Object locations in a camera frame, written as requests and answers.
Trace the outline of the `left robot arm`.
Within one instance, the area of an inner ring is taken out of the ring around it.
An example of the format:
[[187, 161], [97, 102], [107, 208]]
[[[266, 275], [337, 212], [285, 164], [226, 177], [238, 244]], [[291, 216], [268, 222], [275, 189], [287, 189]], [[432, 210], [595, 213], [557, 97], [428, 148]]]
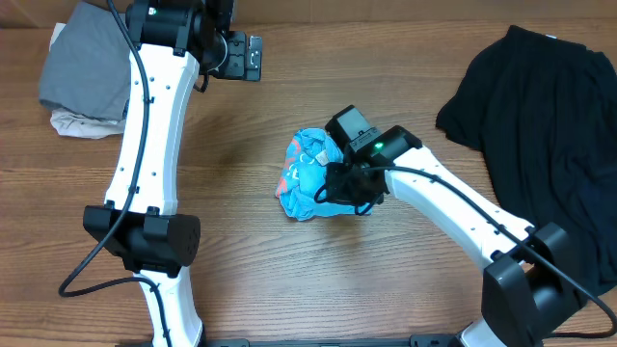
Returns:
[[83, 226], [141, 286], [152, 346], [205, 343], [190, 280], [201, 222], [177, 211], [177, 162], [191, 93], [211, 77], [261, 77], [262, 41], [231, 30], [234, 5], [136, 1], [121, 23], [131, 82], [121, 153], [104, 202], [86, 207]]

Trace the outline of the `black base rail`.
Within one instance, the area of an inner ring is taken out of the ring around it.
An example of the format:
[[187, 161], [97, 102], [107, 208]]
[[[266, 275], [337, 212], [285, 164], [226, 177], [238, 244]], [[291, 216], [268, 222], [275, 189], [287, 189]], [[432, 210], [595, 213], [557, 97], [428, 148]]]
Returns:
[[212, 339], [198, 343], [199, 347], [461, 347], [454, 334], [415, 334], [407, 338], [361, 338], [286, 341], [250, 341]]

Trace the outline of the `light blue t-shirt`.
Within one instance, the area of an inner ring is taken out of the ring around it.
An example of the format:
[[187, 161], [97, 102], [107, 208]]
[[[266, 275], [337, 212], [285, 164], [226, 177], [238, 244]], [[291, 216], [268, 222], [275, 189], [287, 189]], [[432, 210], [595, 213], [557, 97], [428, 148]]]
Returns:
[[297, 221], [314, 217], [353, 215], [355, 207], [329, 202], [317, 203], [318, 189], [325, 183], [326, 165], [341, 163], [343, 154], [321, 128], [305, 128], [295, 133], [285, 151], [282, 174], [275, 197], [286, 215]]

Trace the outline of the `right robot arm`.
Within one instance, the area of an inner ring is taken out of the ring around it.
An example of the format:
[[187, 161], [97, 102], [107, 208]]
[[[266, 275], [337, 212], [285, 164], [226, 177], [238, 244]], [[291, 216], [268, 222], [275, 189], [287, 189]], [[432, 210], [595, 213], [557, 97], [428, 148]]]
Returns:
[[482, 272], [481, 316], [456, 334], [421, 334], [413, 346], [540, 346], [584, 308], [573, 284], [579, 266], [565, 230], [535, 227], [470, 188], [421, 140], [396, 125], [386, 132], [354, 106], [325, 126], [343, 159], [327, 167], [318, 202], [351, 205], [358, 215], [404, 201], [430, 219]]

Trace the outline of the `black t-shirt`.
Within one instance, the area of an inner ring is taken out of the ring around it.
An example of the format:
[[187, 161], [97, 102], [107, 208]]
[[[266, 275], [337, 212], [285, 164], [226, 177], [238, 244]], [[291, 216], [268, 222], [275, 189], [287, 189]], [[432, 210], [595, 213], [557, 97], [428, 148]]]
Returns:
[[616, 284], [616, 71], [601, 52], [511, 26], [470, 63], [437, 127], [480, 151], [500, 205], [572, 238], [580, 282]]

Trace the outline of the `folded grey garment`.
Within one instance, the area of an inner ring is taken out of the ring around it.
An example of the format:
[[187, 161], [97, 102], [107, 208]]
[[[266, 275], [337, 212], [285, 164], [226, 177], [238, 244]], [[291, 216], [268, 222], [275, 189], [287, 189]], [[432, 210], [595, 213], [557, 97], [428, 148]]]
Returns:
[[117, 22], [99, 7], [78, 3], [44, 63], [41, 105], [121, 121], [129, 92], [129, 48]]

